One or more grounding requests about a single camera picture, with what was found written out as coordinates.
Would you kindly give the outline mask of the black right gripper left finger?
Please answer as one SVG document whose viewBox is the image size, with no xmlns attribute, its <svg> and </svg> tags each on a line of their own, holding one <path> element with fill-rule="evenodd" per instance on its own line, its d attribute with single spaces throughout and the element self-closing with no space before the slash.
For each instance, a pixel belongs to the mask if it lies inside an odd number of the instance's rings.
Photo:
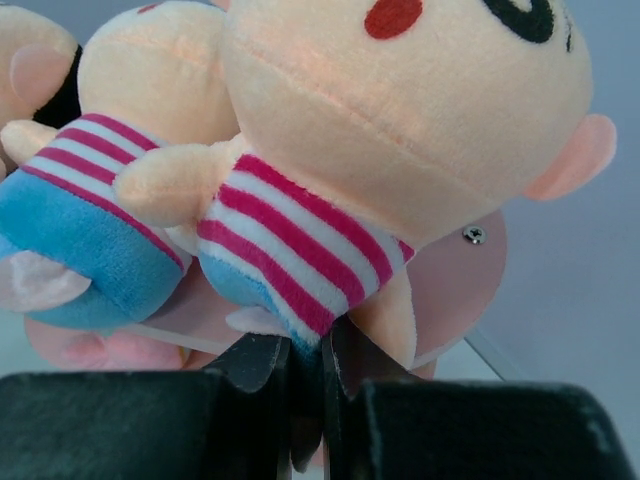
<svg viewBox="0 0 640 480">
<path fill-rule="evenodd" d="M 290 343 L 246 335 L 201 370 L 1 381 L 5 479 L 286 479 Z"/>
</svg>

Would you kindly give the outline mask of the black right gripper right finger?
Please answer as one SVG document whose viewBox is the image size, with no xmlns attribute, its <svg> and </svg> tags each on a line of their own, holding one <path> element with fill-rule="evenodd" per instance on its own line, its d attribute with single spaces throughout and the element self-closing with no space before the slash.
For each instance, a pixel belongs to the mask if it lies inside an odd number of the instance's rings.
<svg viewBox="0 0 640 480">
<path fill-rule="evenodd" d="M 322 343 L 330 479 L 611 480 L 633 475 L 616 430 L 566 384 L 428 381 L 349 320 Z"/>
</svg>

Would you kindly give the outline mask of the pink hippo plush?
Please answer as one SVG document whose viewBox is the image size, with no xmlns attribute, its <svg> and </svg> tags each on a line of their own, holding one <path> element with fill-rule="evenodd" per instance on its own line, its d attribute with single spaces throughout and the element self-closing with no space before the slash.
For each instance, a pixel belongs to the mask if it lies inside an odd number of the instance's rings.
<svg viewBox="0 0 640 480">
<path fill-rule="evenodd" d="M 61 357 L 73 367 L 109 371 L 195 370 L 216 358 L 214 354 L 128 332 L 74 336 L 62 348 Z"/>
</svg>

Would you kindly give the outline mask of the peach boy plush blue pants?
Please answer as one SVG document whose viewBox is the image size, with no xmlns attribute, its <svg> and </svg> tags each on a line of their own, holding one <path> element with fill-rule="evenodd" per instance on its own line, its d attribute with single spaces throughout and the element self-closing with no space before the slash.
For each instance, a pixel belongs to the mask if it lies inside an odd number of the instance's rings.
<svg viewBox="0 0 640 480">
<path fill-rule="evenodd" d="M 80 116 L 2 131 L 17 169 L 1 184 L 1 306 L 75 329 L 146 320 L 192 255 L 116 202 L 113 181 L 145 153 L 238 130 L 219 66 L 224 11 L 165 1 L 125 11 L 85 45 Z"/>
</svg>

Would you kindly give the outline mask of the peach boy plush striped shirt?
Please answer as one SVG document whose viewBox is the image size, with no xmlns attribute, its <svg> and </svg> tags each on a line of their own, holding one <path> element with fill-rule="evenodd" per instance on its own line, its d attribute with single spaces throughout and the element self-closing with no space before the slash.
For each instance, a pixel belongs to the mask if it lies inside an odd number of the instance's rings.
<svg viewBox="0 0 640 480">
<path fill-rule="evenodd" d="M 562 197 L 612 160 L 589 51 L 561 1 L 235 1 L 222 67 L 240 131 L 125 167 L 140 221 L 194 231 L 236 329 L 306 367 L 350 314 L 403 366 L 407 264 L 524 195 Z"/>
</svg>

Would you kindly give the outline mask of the peach boy plush blue shorts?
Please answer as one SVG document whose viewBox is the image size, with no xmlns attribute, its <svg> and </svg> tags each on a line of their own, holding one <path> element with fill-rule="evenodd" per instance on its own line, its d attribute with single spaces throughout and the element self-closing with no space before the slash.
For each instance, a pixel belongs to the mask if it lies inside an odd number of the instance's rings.
<svg viewBox="0 0 640 480">
<path fill-rule="evenodd" d="M 42 148 L 80 116 L 77 72 L 83 49 L 52 20 L 25 8 L 1 5 L 1 124 L 33 121 L 29 151 Z"/>
</svg>

